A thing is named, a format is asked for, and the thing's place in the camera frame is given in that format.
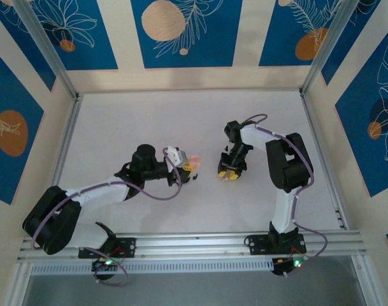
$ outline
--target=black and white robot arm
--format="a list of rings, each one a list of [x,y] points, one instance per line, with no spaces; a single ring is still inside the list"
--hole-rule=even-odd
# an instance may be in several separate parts
[[[274,133],[261,132],[254,121],[242,124],[228,122],[224,131],[229,144],[221,153],[218,165],[218,174],[224,180],[238,179],[242,171],[247,170],[245,158],[248,151],[258,148],[267,154],[269,174],[277,188],[277,198],[269,235],[259,240],[260,250],[263,250],[259,254],[289,254],[292,245],[303,239],[292,221],[292,204],[297,191],[308,184],[310,174],[307,167],[287,142],[274,136]],[[286,138],[306,157],[312,169],[302,137],[293,133]]]
[[[111,253],[120,243],[115,234],[100,222],[88,222],[85,215],[144,192],[142,189],[148,180],[164,178],[169,186],[178,184],[179,188],[187,183],[196,167],[190,165],[185,152],[173,147],[163,152],[167,158],[164,156],[163,161],[157,161],[151,145],[140,145],[131,162],[104,182],[66,191],[58,186],[48,188],[25,219],[23,229],[35,236],[36,243],[47,254],[55,254],[65,247],[90,247]],[[146,195],[156,200],[170,200],[176,196],[164,199]],[[57,208],[64,200],[67,202]]]

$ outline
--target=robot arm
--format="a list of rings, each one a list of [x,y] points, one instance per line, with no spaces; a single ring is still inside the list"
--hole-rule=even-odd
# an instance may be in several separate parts
[[[254,147],[267,153],[270,178],[277,188],[276,209],[269,233],[269,243],[272,246],[269,250],[273,249],[274,254],[274,249],[279,251],[281,248],[282,241],[300,239],[298,229],[291,220],[292,202],[296,192],[308,184],[310,174],[285,141],[259,131],[254,121],[243,124],[237,121],[228,122],[224,131],[229,138],[229,145],[221,154],[218,165],[218,174],[224,180],[238,179],[242,171],[247,170],[245,158]],[[295,144],[311,166],[301,136],[293,133],[286,138]]]
[[[195,167],[190,166],[185,152],[173,147],[168,147],[164,152],[176,166],[181,183],[187,183]],[[119,240],[104,224],[99,222],[90,224],[83,218],[84,215],[91,210],[126,201],[139,193],[136,188],[122,182],[132,183],[143,189],[145,181],[163,178],[167,179],[169,186],[178,183],[173,165],[166,158],[158,162],[155,158],[155,149],[151,145],[140,145],[131,162],[125,164],[107,181],[67,191],[58,186],[48,188],[22,227],[33,237],[42,220],[62,200],[77,194],[47,221],[36,237],[36,242],[47,254],[55,254],[65,246],[92,247],[107,254],[118,247]]]

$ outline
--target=enclosure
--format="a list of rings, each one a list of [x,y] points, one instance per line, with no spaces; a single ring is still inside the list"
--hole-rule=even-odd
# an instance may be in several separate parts
[[[280,204],[264,149],[219,175],[225,126],[260,113],[273,136],[299,133],[313,166],[291,218],[305,254],[246,244]],[[172,200],[82,208],[134,239],[124,287],[96,284],[82,248],[31,247],[22,223],[47,188],[107,182],[144,143],[201,166]],[[271,273],[293,255],[294,274]],[[388,0],[0,0],[0,305],[317,300],[388,305]]]

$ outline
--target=purple cable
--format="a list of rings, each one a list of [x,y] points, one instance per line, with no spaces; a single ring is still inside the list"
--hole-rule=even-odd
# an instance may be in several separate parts
[[[145,194],[146,196],[148,196],[149,198],[152,198],[153,200],[157,200],[157,201],[168,201],[168,200],[172,200],[173,198],[175,198],[176,196],[178,196],[178,194],[180,193],[181,191],[181,186],[182,186],[182,180],[181,180],[181,176],[180,176],[180,173],[178,172],[178,169],[176,168],[176,166],[173,164],[173,162],[171,161],[171,159],[167,156],[167,148],[164,148],[162,150],[162,153],[164,154],[166,160],[171,164],[171,166],[173,167],[173,170],[176,174],[176,177],[177,177],[177,180],[178,180],[178,190],[176,191],[175,194],[173,194],[172,196],[169,196],[167,198],[159,198],[157,196],[153,196],[147,192],[145,192],[142,188],[138,187],[137,185],[134,185],[133,183],[129,183],[129,182],[124,182],[123,180],[119,181],[119,182],[111,182],[110,184],[109,183],[102,183],[102,184],[98,184],[98,185],[94,185],[94,186],[91,186],[91,187],[88,187],[88,188],[85,188],[85,189],[82,189],[79,193],[74,193],[74,194],[71,194],[70,196],[68,196],[67,198],[65,198],[64,200],[62,200],[61,202],[58,203],[58,205],[56,205],[50,212],[49,214],[47,214],[47,216],[41,221],[40,225],[38,226],[38,228],[36,229],[34,235],[32,236],[32,240],[31,240],[31,247],[33,249],[41,249],[41,247],[36,247],[35,246],[35,242],[36,242],[36,239],[38,237],[38,235],[40,234],[41,230],[43,229],[43,227],[45,226],[45,224],[48,222],[48,220],[56,213],[56,211],[58,211],[62,206],[64,206],[70,199],[74,198],[75,196],[79,196],[83,193],[87,193],[89,191],[92,191],[92,190],[95,190],[95,189],[99,189],[99,188],[102,188],[102,187],[106,187],[106,186],[110,186],[110,185],[126,185],[126,186],[129,186],[129,187],[132,187],[132,188],[135,188],[137,189],[139,192]],[[111,257],[107,256],[107,255],[102,255],[100,254],[101,252],[99,250],[96,250],[96,249],[93,249],[93,248],[87,248],[85,247],[85,249],[88,249],[90,250],[91,252],[95,252],[96,254],[99,254],[101,256],[104,256],[110,260],[113,260],[113,262],[124,272],[126,272],[123,268],[123,266],[118,263],[117,261],[115,261],[114,259],[112,259]],[[105,285],[108,285],[108,286],[123,286],[125,283],[119,283],[119,284],[109,284],[109,283],[105,283],[105,282],[100,282],[102,284],[105,284]]]
[[[292,202],[292,205],[291,205],[291,206],[292,206],[292,208],[291,208],[291,221],[292,221],[293,224],[294,224],[295,226],[297,226],[298,228],[301,228],[302,230],[309,231],[310,233],[313,233],[313,234],[316,234],[316,235],[318,235],[318,236],[321,236],[321,237],[324,239],[324,246],[322,247],[322,249],[321,249],[320,251],[318,251],[316,254],[314,254],[314,256],[312,256],[311,258],[309,258],[309,259],[315,259],[315,258],[317,258],[318,256],[320,256],[320,255],[326,250],[327,245],[328,245],[328,239],[327,239],[327,237],[326,237],[324,234],[322,234],[322,233],[320,233],[320,232],[318,232],[318,231],[315,231],[314,229],[306,228],[306,227],[304,227],[304,226],[298,224],[298,223],[296,222],[296,218],[295,218],[295,215],[296,215],[296,206],[297,206],[297,199],[298,199],[299,194],[300,194],[301,192],[303,192],[305,189],[311,187],[311,185],[314,184],[314,173],[313,173],[313,170],[311,169],[311,166],[310,166],[310,164],[308,163],[306,157],[300,152],[300,150],[299,150],[299,149],[298,149],[298,148],[297,148],[290,140],[288,140],[286,137],[284,137],[284,136],[282,136],[282,135],[276,134],[276,133],[274,133],[274,132],[272,132],[272,131],[270,131],[270,130],[268,130],[268,129],[264,129],[263,127],[258,126],[258,124],[259,124],[260,122],[262,122],[262,121],[264,121],[264,120],[267,119],[268,116],[267,116],[266,114],[262,113],[262,114],[259,114],[259,115],[252,116],[251,118],[245,120],[244,122],[246,122],[246,121],[248,121],[248,120],[250,120],[250,119],[253,119],[253,118],[255,118],[255,117],[261,116],[261,115],[263,115],[264,118],[261,119],[261,120],[259,120],[259,121],[257,121],[257,122],[255,123],[256,128],[257,128],[258,130],[264,132],[264,133],[267,133],[267,134],[269,134],[269,135],[271,135],[271,136],[273,136],[273,137],[277,137],[277,138],[282,139],[283,141],[285,141],[285,142],[286,142],[286,143],[287,143],[287,144],[288,144],[288,145],[289,145],[289,146],[297,153],[297,155],[300,157],[300,159],[303,161],[304,165],[306,166],[306,168],[307,168],[307,170],[308,170],[308,173],[310,174],[311,181],[310,181],[306,186],[304,186],[304,187],[302,187],[301,189],[299,189],[299,190],[295,193],[295,195],[294,195],[294,199],[293,199],[293,202]]]

